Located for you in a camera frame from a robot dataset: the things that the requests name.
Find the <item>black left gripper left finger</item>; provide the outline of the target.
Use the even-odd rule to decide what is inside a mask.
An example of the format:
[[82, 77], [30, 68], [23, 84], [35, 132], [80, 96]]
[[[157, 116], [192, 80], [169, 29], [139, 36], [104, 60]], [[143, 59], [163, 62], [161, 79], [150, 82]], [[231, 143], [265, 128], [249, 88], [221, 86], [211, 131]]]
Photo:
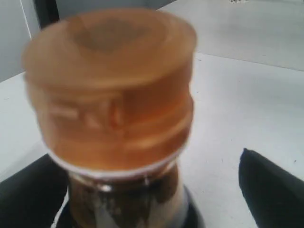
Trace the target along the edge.
[[67, 192], [67, 173], [44, 155], [0, 184], [2, 228], [49, 228]]

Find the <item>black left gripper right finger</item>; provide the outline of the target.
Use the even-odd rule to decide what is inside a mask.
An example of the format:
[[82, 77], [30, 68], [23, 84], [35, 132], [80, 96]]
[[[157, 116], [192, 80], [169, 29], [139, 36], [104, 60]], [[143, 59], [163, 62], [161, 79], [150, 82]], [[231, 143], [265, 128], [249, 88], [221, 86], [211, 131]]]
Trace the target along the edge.
[[253, 150], [240, 157], [238, 181], [259, 228], [304, 226], [304, 182]]

